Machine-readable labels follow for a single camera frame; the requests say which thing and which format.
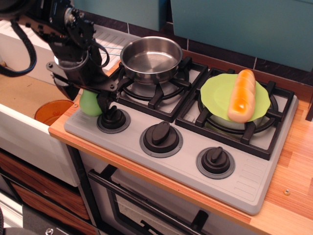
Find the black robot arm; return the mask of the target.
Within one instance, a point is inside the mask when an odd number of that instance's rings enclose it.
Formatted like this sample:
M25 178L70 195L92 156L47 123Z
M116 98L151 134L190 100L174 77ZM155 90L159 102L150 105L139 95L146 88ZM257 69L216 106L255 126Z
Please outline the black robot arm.
M45 41L51 48L58 64L49 64L57 88L74 100L79 89L97 94L97 103L103 115L112 118L117 108L111 106L117 100L117 85L102 68L109 59L102 61L100 51L105 48L96 42L93 22L69 0L2 0L0 18L11 22L11 27L24 43L30 58L29 66L21 71L1 67L1 74L18 77L31 72L37 55L26 33L24 25Z

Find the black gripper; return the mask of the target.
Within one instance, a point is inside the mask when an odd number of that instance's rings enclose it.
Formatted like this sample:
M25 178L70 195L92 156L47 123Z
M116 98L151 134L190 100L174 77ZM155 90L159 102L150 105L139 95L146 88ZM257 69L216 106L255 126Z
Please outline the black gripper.
M96 93L102 116L114 117L117 107L111 107L111 103L118 100L117 84L104 73L101 63L99 52L89 52L77 62L55 58L46 68L66 98L74 100L81 89Z

